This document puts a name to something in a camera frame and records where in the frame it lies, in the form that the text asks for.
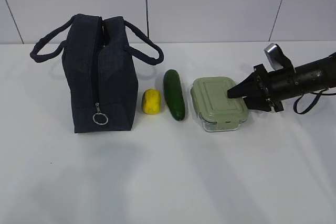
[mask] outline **zipper pull ring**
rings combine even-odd
[[[108,122],[109,122],[109,118],[105,115],[105,114],[103,114],[103,113],[101,113],[101,111],[100,111],[100,107],[99,107],[99,102],[96,102],[95,103],[95,106],[96,106],[96,108],[97,108],[97,112],[93,115],[93,117],[92,117],[92,119],[93,119],[93,121],[97,124],[97,125],[105,125],[105,124],[107,124]],[[103,122],[103,123],[100,123],[100,122],[98,122],[97,120],[96,120],[96,116],[103,116],[104,118],[105,118],[105,122]]]

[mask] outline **lunch bag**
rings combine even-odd
[[[68,27],[67,39],[54,52],[38,55],[51,39]],[[151,58],[132,48],[126,27],[153,47],[159,57]],[[40,63],[56,57],[62,50],[75,133],[131,130],[138,97],[138,79],[132,56],[157,65],[163,61],[162,50],[123,17],[102,20],[84,14],[73,16],[42,38],[30,56]]]

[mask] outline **zipper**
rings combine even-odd
[[[96,106],[96,109],[97,109],[97,112],[93,115],[92,119],[98,125],[105,125],[107,124],[109,119],[105,114],[101,113],[100,104],[99,104],[99,71],[98,71],[99,70],[99,57],[98,57],[99,53],[98,51],[100,51],[103,48],[103,46],[102,48],[98,48],[101,36],[103,36],[103,34],[99,34],[101,32],[100,27],[102,27],[101,18],[99,20],[99,26],[97,27],[97,32],[96,32],[96,41],[95,41],[96,44],[95,44],[95,49],[94,49],[94,52],[96,52],[96,54],[93,56],[92,65],[91,65],[92,97],[93,97],[93,104]],[[103,123],[98,122],[97,116],[103,116],[105,121],[103,120]]]

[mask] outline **tile grout line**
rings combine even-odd
[[[12,10],[11,10],[11,8],[9,7],[8,1],[5,0],[5,2],[6,2],[6,5],[7,5],[7,7],[8,7],[9,13],[11,14],[11,17],[12,17],[12,19],[13,19],[13,22],[14,22],[14,25],[15,25],[15,27],[16,27],[16,30],[17,30],[17,32],[19,33],[21,42],[22,42],[22,44],[24,44],[23,39],[22,39],[22,36],[21,36],[21,33],[20,33],[20,31],[19,31],[19,28],[17,27],[16,21],[15,21],[15,19],[14,19]]]
[[[278,15],[279,15],[279,11],[280,11],[281,4],[282,4],[282,0],[280,1],[280,5],[279,5],[278,11],[277,11],[277,15],[275,16],[275,20],[274,20],[274,23],[273,23],[273,26],[272,26],[272,30],[271,30],[271,34],[269,35],[269,39],[268,39],[268,41],[271,41],[271,37],[272,37],[272,34],[273,34],[273,30],[274,30],[274,27],[275,27],[275,23],[276,23],[276,21],[277,21]]]
[[[148,0],[145,0],[145,3],[146,3],[147,37],[149,38]]]

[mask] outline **metal ring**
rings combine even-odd
[[[106,122],[104,122],[104,123],[99,123],[99,122],[97,122],[97,121],[96,121],[96,118],[95,118],[96,115],[103,115],[103,116],[106,118]],[[92,117],[92,119],[93,119],[93,121],[94,121],[95,123],[97,123],[98,125],[105,125],[105,124],[107,124],[107,123],[109,122],[109,118],[108,118],[105,114],[100,113],[100,112],[94,114],[93,117]]]

